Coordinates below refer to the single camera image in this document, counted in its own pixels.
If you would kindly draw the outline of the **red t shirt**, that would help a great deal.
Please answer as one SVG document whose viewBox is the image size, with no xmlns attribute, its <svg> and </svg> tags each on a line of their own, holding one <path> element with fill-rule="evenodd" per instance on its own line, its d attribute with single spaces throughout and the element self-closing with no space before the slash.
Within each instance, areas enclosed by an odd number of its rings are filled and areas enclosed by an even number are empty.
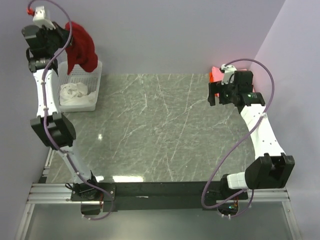
<svg viewBox="0 0 320 240">
<path fill-rule="evenodd" d="M 85 72 L 91 73 L 98 66 L 98 56 L 95 44 L 89 33 L 78 23 L 72 21 L 72 41 L 65 51 L 67 54 L 67 74 L 75 65 L 79 65 Z"/>
</svg>

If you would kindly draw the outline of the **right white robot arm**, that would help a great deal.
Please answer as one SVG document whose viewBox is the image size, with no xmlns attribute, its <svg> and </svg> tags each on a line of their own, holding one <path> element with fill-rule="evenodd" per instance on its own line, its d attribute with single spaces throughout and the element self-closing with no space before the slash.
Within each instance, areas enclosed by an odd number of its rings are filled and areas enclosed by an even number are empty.
<svg viewBox="0 0 320 240">
<path fill-rule="evenodd" d="M 237 189 L 282 189 L 295 166 L 293 156 L 287 155 L 278 143 L 265 112 L 261 93 L 254 91 L 253 73 L 249 70 L 226 71 L 220 81 L 208 84 L 208 102 L 215 106 L 233 104 L 243 118 L 254 147 L 255 160 L 244 172 L 228 174 L 219 187 L 222 198 L 230 200 Z"/>
</svg>

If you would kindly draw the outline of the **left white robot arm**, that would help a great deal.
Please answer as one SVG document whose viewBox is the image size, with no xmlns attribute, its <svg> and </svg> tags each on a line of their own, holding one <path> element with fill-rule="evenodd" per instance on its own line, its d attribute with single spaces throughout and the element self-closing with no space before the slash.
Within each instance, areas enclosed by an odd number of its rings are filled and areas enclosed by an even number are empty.
<svg viewBox="0 0 320 240">
<path fill-rule="evenodd" d="M 72 184 L 65 184 L 79 199 L 94 201 L 103 196 L 93 172 L 83 162 L 76 148 L 74 125 L 62 113 L 58 97 L 59 65 L 57 56 L 67 54 L 67 74 L 75 65 L 91 73 L 99 61 L 90 35 L 75 22 L 64 28 L 56 22 L 52 29 L 45 25 L 27 25 L 21 33 L 28 44 L 26 58 L 38 97 L 36 117 L 31 128 L 47 147 L 55 151 L 72 173 Z"/>
</svg>

